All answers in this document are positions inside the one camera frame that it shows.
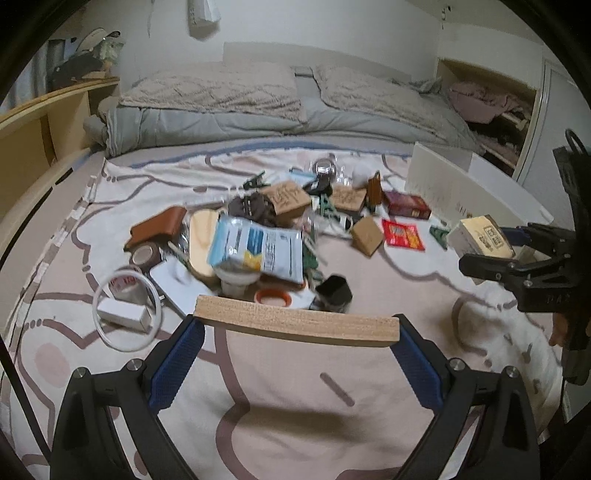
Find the cardboard box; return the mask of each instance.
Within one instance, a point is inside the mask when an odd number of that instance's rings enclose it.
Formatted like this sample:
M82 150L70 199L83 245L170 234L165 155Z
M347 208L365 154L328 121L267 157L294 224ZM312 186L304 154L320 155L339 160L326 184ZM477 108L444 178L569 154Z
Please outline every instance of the cardboard box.
M508 227L553 220L517 182L484 158L458 148L415 144L404 190L423 198L450 226L481 215Z
M400 192L384 192L384 201L389 215L429 220L431 209L417 196Z
M371 217L364 217L351 229L353 246L371 257L384 241L384 234Z
M273 202L277 222L281 226L291 227L294 218L302 216L312 204L311 197L294 181L288 180L259 190Z
M359 213L365 203L366 189L355 190L345 185L333 185L333 194L330 197L335 208L341 212Z
M459 258L465 254L487 255L496 258L513 258L515 251L502 230L489 216L480 216L460 220L447 235L447 244ZM477 285L483 280L473 278Z

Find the red package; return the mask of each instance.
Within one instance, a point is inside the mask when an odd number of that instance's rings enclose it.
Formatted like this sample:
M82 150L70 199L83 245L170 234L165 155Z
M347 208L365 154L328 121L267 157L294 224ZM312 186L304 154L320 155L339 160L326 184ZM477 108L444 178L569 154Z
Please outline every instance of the red package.
M425 251L423 242L418 235L416 225L405 225L404 223L382 220L384 237L386 243L391 247L412 248L413 250Z

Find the clutter pile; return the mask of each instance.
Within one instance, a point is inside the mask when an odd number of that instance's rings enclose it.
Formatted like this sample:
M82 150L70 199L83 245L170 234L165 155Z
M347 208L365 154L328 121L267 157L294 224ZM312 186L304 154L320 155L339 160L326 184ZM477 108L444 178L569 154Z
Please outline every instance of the clutter pile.
M425 252L417 224L397 217L430 221L437 244L444 251L450 245L459 256L515 255L504 248L508 243L492 218L464 220L452 231L431 218L420 196L393 189L379 171L362 163L347 176L332 154L311 161L307 171L292 168L287 179L262 171L229 198L172 206L134 225L123 247L129 266L108 282L113 298L102 289L95 295L97 330L102 333L98 317L141 332L154 330L159 302L168 301L185 316L199 294L344 313L353 292L343 276L322 272L327 262L319 254L320 238L350 239L368 258L384 243ZM158 297L148 294L152 291Z

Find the red box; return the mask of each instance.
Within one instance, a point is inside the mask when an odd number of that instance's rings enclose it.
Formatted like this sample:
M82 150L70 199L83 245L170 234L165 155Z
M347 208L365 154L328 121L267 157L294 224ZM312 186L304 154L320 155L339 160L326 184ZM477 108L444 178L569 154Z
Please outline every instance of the red box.
M421 197L400 192L384 192L384 202L390 215L429 220L431 209Z

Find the brown leather case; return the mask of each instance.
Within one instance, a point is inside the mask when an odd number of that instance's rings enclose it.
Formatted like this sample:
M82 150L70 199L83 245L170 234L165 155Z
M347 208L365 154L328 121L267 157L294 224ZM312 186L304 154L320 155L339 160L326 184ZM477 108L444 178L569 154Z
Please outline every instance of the brown leather case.
M170 207L158 215L148 218L131 227L131 238L123 247L126 252L148 240L166 243L177 240L181 231L181 223L187 211L184 207Z

